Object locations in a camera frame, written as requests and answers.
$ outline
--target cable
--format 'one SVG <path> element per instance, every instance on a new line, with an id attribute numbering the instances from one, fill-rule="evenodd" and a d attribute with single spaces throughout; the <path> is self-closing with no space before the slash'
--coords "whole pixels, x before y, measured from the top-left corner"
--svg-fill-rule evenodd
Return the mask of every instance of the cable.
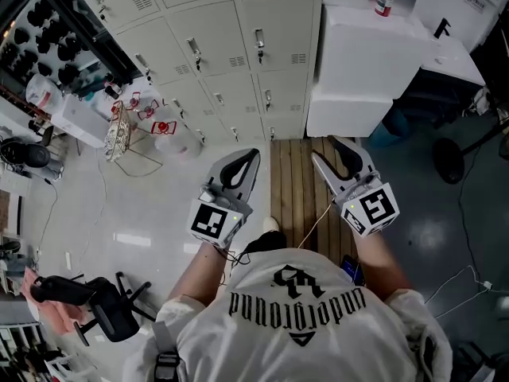
<path id="1" fill-rule="evenodd" d="M 463 273 L 463 272 L 464 272 L 466 269 L 468 269 L 468 268 L 470 268 L 470 269 L 472 270 L 472 273 L 473 273 L 473 275 L 474 275 L 474 282 L 476 282 L 476 283 L 478 283 L 478 284 L 482 284 L 482 285 L 484 285 L 484 283 L 479 282 L 479 281 L 477 280 L 476 272 L 474 271 L 474 268 L 472 267 L 472 265 L 468 265 L 467 267 L 464 267 L 463 269 L 461 269 L 460 271 L 458 271 L 458 272 L 457 272 L 457 273 L 456 273 L 453 277 L 449 278 L 449 280 L 445 280 L 445 282 L 443 282 L 443 283 L 440 285 L 440 287 L 438 287 L 438 288 L 437 288 L 437 290 L 436 290 L 433 294 L 431 294 L 431 297 L 430 297 L 430 298 L 428 298 L 428 299 L 425 301 L 425 303 L 424 303 L 424 304 L 428 304 L 428 303 L 432 300 L 432 298 L 433 298 L 433 297 L 435 297 L 435 296 L 438 294 L 438 292 L 439 292 L 440 290 L 442 290 L 442 288 L 443 288 L 443 287 L 444 287 L 447 283 L 449 283 L 451 280 L 453 280 L 453 279 L 455 279 L 456 277 L 458 277 L 459 275 L 461 275 L 461 273 Z"/>
<path id="2" fill-rule="evenodd" d="M 80 267 L 80 264 L 81 264 L 81 260 L 83 259 L 83 257 L 85 256 L 85 254 L 87 253 L 88 251 L 88 248 L 90 247 L 90 235 L 91 235 L 91 232 L 92 232 L 92 229 L 99 223 L 99 219 L 101 219 L 101 216 L 103 216 L 103 212 L 104 212 L 104 207 L 106 206 L 106 203 L 107 203 L 107 199 L 108 199 L 108 193 L 107 193 L 107 190 L 106 190 L 106 179 L 104 178 L 104 174 L 103 174 L 103 171 L 101 170 L 101 165 L 99 163 L 99 157 L 97 155 L 97 150 L 95 151 L 95 159 L 97 160 L 97 168 L 101 174 L 101 177 L 103 178 L 103 186 L 104 186 L 104 202 L 103 202 L 103 206 L 101 207 L 101 212 L 99 213 L 99 216 L 97 217 L 97 219 L 95 220 L 95 223 L 90 227 L 90 229 L 88 230 L 88 236 L 87 236 L 87 246 L 85 247 L 83 253 L 81 254 L 80 256 L 80 259 L 78 260 L 78 267 Z"/>
<path id="3" fill-rule="evenodd" d="M 327 209 L 325 210 L 325 212 L 324 212 L 323 214 L 321 214 L 321 217 L 320 217 L 320 218 L 318 218 L 317 222 L 315 222 L 315 224 L 313 225 L 313 227 L 311 228 L 311 230 L 308 232 L 308 234 L 305 236 L 305 238 L 302 240 L 301 244 L 298 246 L 298 248 L 297 248 L 297 249 L 300 249 L 300 248 L 301 248 L 301 246 L 304 244 L 304 242 L 305 242 L 305 241 L 309 238 L 309 235 L 311 235 L 311 232 L 313 232 L 314 228 L 316 228 L 316 227 L 317 227 L 318 222 L 320 222 L 320 221 L 322 220 L 322 218 L 323 218 L 325 215 L 327 215 L 327 212 L 328 212 L 328 211 L 329 211 L 329 209 L 332 207 L 332 204 L 333 204 L 333 203 L 334 203 L 334 201 L 333 201 L 333 202 L 331 202 L 331 203 L 328 205 L 328 207 L 327 207 Z"/>
<path id="4" fill-rule="evenodd" d="M 440 314 L 440 315 L 437 315 L 437 316 L 435 317 L 435 319 L 437 320 L 438 318 L 443 317 L 443 316 L 445 316 L 446 314 L 449 314 L 451 311 L 454 311 L 455 309 L 460 308 L 460 307 L 461 307 L 461 306 L 463 306 L 464 304 L 467 304 L 468 302 L 471 302 L 474 298 L 476 298 L 476 297 L 477 297 L 477 296 L 479 296 L 480 294 L 482 294 L 482 293 L 487 293 L 487 292 L 488 292 L 488 289 L 483 290 L 483 291 L 480 291 L 479 293 L 477 293 L 477 294 L 476 294 L 476 295 L 474 295 L 473 297 L 469 298 L 468 300 L 465 300 L 465 301 L 464 301 L 464 302 L 462 302 L 461 304 L 458 304 L 457 306 L 453 307 L 452 309 L 447 310 L 447 311 L 445 311 L 444 313 L 442 313 L 442 314 Z"/>
<path id="5" fill-rule="evenodd" d="M 464 183 L 467 181 L 468 176 L 470 175 L 470 173 L 472 172 L 472 170 L 474 168 L 474 165 L 476 164 L 476 158 L 480 152 L 481 147 L 482 147 L 482 145 L 479 146 L 476 153 L 474 154 L 474 158 L 472 159 L 472 164 L 470 165 L 468 172 L 465 174 L 463 181 L 461 182 L 460 195 L 459 195 L 458 201 L 457 201 L 458 207 L 460 208 L 460 212 L 461 212 L 461 224 L 463 225 L 464 235 L 467 240 L 468 252 L 470 253 L 470 258 L 472 259 L 472 265 L 474 266 L 474 270 L 476 271 L 477 277 L 479 277 L 479 278 L 480 278 L 480 272 L 479 272 L 479 269 L 477 268 L 477 263 L 476 263 L 476 258 L 474 257 L 474 252 L 470 246 L 470 236 L 468 235 L 468 229 L 467 229 L 467 225 L 465 223 L 465 216 L 464 216 L 463 205 L 461 204 L 461 197 L 463 196 Z"/>
<path id="6" fill-rule="evenodd" d="M 41 246 L 42 246 L 42 241 L 45 238 L 46 228 L 48 227 L 49 220 L 51 220 L 51 215 L 52 215 L 52 212 L 53 212 L 53 207 L 55 206 L 56 202 L 58 201 L 58 192 L 56 191 L 55 185 L 53 185 L 53 183 L 50 182 L 50 181 L 46 181 L 45 180 L 45 182 L 50 184 L 53 187 L 53 189 L 55 191 L 55 201 L 52 203 L 51 209 L 49 210 L 48 219 L 46 220 L 45 228 L 42 230 L 41 240 L 39 241 L 39 246 L 37 246 L 37 250 L 35 252 L 36 256 L 35 256 L 34 266 L 35 266 L 36 269 L 38 268 L 39 258 L 41 256 Z"/>

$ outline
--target gray epoxy floor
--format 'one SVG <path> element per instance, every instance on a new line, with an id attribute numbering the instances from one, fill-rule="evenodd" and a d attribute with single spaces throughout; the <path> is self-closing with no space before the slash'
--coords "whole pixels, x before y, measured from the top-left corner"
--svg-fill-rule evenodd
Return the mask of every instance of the gray epoxy floor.
<path id="1" fill-rule="evenodd" d="M 457 204 L 460 184 L 445 184 L 433 168 L 431 146 L 448 137 L 465 148 L 495 123 L 493 116 L 458 119 L 439 130 L 421 127 L 405 142 L 368 147 L 383 181 L 390 185 L 401 215 L 384 231 L 414 287 L 428 298 L 445 280 L 471 264 Z M 464 186 L 470 244 L 481 274 L 497 290 L 509 290 L 509 162 L 498 155 L 501 135 L 484 144 Z M 465 169 L 473 153 L 465 158 Z M 429 303 L 437 316 L 477 293 L 468 269 Z M 509 322 L 497 321 L 497 298 L 484 293 L 439 319 L 453 346 L 474 341 L 486 353 L 509 350 Z"/>

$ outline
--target pink cloth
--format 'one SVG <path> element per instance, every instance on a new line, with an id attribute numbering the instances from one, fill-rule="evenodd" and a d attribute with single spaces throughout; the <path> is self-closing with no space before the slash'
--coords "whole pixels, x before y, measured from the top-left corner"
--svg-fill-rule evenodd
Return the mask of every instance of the pink cloth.
<path id="1" fill-rule="evenodd" d="M 30 286 L 33 285 L 37 277 L 39 277 L 37 273 L 27 267 L 25 269 L 25 277 L 23 278 L 21 292 L 27 300 L 30 300 L 37 306 L 57 334 L 64 335 L 74 331 L 73 322 L 78 322 L 81 325 L 87 322 L 87 311 L 82 307 L 72 306 L 62 302 L 36 302 L 30 294 Z"/>

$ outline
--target wooden pallet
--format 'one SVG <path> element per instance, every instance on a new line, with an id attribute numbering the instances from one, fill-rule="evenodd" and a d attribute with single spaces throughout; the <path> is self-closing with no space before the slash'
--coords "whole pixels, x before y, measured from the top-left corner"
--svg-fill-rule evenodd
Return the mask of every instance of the wooden pallet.
<path id="1" fill-rule="evenodd" d="M 289 248 L 298 247 L 332 202 L 324 181 L 313 168 L 313 150 L 323 154 L 338 172 L 345 169 L 326 138 L 270 144 L 270 209 Z M 352 231 L 334 208 L 318 223 L 302 248 L 321 253 L 338 266 L 344 255 L 356 257 Z"/>

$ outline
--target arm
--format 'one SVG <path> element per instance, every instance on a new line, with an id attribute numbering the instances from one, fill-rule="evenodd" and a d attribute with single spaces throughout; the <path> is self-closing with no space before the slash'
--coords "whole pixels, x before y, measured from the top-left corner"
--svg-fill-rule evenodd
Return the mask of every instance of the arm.
<path id="1" fill-rule="evenodd" d="M 385 301 L 398 289 L 412 288 L 380 232 L 366 238 L 354 233 L 354 238 L 366 286 L 380 300 Z"/>
<path id="2" fill-rule="evenodd" d="M 208 306 L 216 298 L 226 256 L 226 252 L 216 250 L 211 244 L 203 242 L 168 299 L 186 295 Z"/>

